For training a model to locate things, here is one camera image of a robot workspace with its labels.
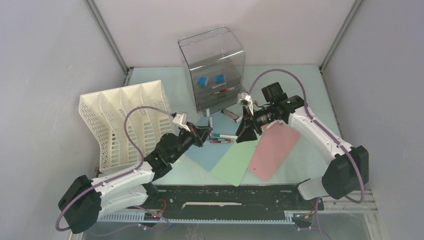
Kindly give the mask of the blue eraser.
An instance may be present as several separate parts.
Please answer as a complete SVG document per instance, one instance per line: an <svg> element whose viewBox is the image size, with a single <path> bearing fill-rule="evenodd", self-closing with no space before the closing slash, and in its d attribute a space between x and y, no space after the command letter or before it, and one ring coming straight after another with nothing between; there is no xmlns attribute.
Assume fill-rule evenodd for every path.
<svg viewBox="0 0 424 240"><path fill-rule="evenodd" d="M209 81L209 78L208 78L208 77L201 76L201 77L199 77L199 78L197 79L197 84L198 84L200 87L207 87L207 85L208 85L208 81Z"/></svg>
<svg viewBox="0 0 424 240"><path fill-rule="evenodd" d="M225 83L225 76L223 74L216 75L215 76L215 82L216 82L216 84Z"/></svg>

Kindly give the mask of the orange red pen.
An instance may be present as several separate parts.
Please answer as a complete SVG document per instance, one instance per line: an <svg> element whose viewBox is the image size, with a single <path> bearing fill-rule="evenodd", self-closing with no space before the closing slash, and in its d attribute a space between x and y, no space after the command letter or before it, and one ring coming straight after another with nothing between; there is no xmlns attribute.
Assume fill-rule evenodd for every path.
<svg viewBox="0 0 424 240"><path fill-rule="evenodd" d="M232 140L211 140L209 141L212 144L232 144L234 141Z"/></svg>

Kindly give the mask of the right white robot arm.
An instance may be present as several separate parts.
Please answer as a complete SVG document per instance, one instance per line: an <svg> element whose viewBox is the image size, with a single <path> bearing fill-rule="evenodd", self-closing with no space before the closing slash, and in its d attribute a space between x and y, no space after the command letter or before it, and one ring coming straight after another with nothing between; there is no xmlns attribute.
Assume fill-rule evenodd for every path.
<svg viewBox="0 0 424 240"><path fill-rule="evenodd" d="M237 102L242 105L242 118L236 131L236 142L257 140L263 126L283 121L305 137L326 161L323 176L307 179L295 186L291 204L304 209L318 197L339 200L355 190L364 191L369 182L369 152L365 147L352 146L327 128L298 95L288 97L278 82L262 88L266 104L253 108L252 97L242 92Z"/></svg>

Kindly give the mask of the clear plastic drawer box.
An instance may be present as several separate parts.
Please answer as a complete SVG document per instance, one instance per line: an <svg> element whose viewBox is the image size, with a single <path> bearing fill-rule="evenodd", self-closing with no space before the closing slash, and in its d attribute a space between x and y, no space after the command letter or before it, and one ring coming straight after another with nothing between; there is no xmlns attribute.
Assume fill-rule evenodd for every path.
<svg viewBox="0 0 424 240"><path fill-rule="evenodd" d="M227 26L186 36L177 42L186 79L192 89L196 111L206 116L206 109L216 113L237 103L243 87L246 51L236 35ZM223 74L225 83L216 84L215 76ZM207 87L197 84L207 77ZM213 94L235 87L234 90Z"/></svg>

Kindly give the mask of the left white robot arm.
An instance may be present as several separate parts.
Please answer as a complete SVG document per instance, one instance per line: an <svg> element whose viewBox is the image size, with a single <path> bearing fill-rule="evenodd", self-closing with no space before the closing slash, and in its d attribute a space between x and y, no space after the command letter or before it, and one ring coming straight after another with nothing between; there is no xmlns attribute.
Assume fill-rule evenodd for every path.
<svg viewBox="0 0 424 240"><path fill-rule="evenodd" d="M141 205L153 208L158 202L153 182L170 172L190 147L203 147L212 130L188 122L178 134L164 134L154 150L135 165L103 177L77 177L58 202L61 213L56 230L79 234L118 210Z"/></svg>

